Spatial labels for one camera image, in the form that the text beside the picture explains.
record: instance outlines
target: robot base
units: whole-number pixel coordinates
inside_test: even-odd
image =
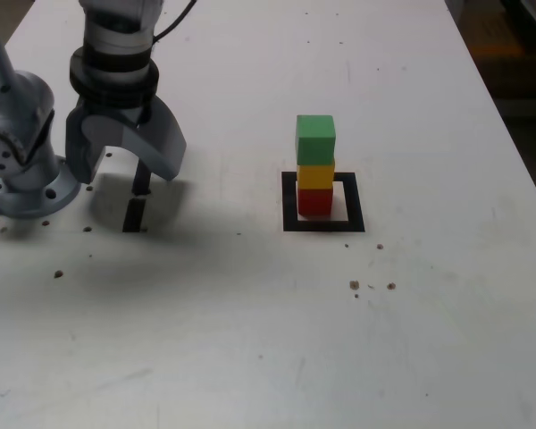
[[[80,192],[78,183],[65,160],[57,158],[59,174],[44,188],[28,191],[8,189],[0,179],[0,215],[13,219],[34,219],[66,207]]]

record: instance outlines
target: yellow cube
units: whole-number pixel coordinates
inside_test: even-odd
[[[336,163],[332,165],[299,165],[297,167],[298,189],[331,189]]]

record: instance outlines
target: black square outline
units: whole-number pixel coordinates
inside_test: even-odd
[[[357,180],[354,172],[336,172],[333,181],[343,183],[347,221],[299,221],[297,219],[296,172],[282,172],[282,213],[284,231],[297,232],[365,232]]]

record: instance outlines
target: red cube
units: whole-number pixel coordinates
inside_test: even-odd
[[[298,189],[297,212],[304,217],[331,216],[333,188]]]

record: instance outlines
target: colored block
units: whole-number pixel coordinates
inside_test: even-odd
[[[331,116],[299,115],[296,122],[296,164],[332,165],[336,130]]]
[[[299,165],[297,167],[297,187],[299,189],[333,188],[335,162],[332,165]]]
[[[304,217],[330,216],[332,201],[333,188],[297,190],[297,212]]]

